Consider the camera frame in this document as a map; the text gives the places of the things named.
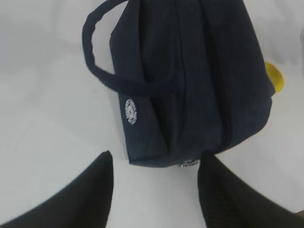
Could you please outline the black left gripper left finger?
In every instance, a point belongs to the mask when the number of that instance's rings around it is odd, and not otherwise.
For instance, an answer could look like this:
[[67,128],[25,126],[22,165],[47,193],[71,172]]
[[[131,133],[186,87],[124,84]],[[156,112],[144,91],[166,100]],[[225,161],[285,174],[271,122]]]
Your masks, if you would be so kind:
[[1,227],[105,228],[113,189],[113,157],[106,151],[57,194]]

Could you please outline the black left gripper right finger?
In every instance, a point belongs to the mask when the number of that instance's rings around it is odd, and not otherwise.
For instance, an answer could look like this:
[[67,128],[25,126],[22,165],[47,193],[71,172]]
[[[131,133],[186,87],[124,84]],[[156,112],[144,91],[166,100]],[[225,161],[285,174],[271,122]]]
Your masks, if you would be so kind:
[[198,193],[208,228],[302,228],[304,219],[258,193],[214,155],[204,154]]

